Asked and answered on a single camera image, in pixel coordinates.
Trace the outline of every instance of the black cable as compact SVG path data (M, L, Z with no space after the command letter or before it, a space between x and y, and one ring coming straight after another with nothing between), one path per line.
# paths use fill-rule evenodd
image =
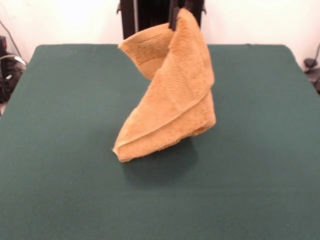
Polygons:
M317 58L319 56L319 51L320 51L320 43L318 45L318 49L316 50L315 58L314 58L314 63L317 61Z
M9 35L9 37L10 37L10 39L11 39L11 42L13 43L13 45L14 45L17 53L18 53L19 56L21 57L21 53L20 53L20 51L19 51L19 49L18 49L18 47L17 47L17 45L16 45L16 43L15 43L13 37L12 37L10 31L8 30L8 28L6 28L6 26L3 24L3 22L2 22L1 20L0 20L0 25L1 25L1 26L4 28L4 30L8 33L8 35Z

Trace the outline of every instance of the green table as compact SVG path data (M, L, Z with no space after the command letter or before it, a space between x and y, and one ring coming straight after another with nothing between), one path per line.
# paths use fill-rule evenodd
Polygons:
M318 240L319 96L284 46L209 49L216 126L122 164L149 81L115 45L38 47L0 121L0 239Z

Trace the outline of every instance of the white wall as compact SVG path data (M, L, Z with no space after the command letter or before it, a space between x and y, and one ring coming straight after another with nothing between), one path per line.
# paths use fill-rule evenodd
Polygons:
M0 0L0 19L29 60L40 44L121 42L119 1ZM205 2L202 32L210 44L285 44L301 66L304 58L315 55L320 42L320 0ZM15 52L11 44L9 49Z

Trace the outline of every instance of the orange towel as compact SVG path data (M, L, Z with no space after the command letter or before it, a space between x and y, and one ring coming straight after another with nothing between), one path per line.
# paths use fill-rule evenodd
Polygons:
M115 141L113 151L120 162L172 146L216 123L214 73L197 21L182 8L175 32L167 27L138 32L119 46L146 78L152 78Z
M174 31L165 23L137 32L124 40L119 48L147 79L152 80L168 55L173 36Z

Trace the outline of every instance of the folded towel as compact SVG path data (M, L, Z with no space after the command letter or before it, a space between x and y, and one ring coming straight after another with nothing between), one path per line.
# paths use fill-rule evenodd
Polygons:
M146 78L153 76L115 141L113 151L120 162L172 146L216 123L211 93L214 73L196 19L182 8L175 32L167 27L163 24L138 32L119 46ZM167 45L162 44L161 36Z
M165 23L137 32L124 40L119 48L133 61L138 70L151 80L168 55L173 36L174 31Z

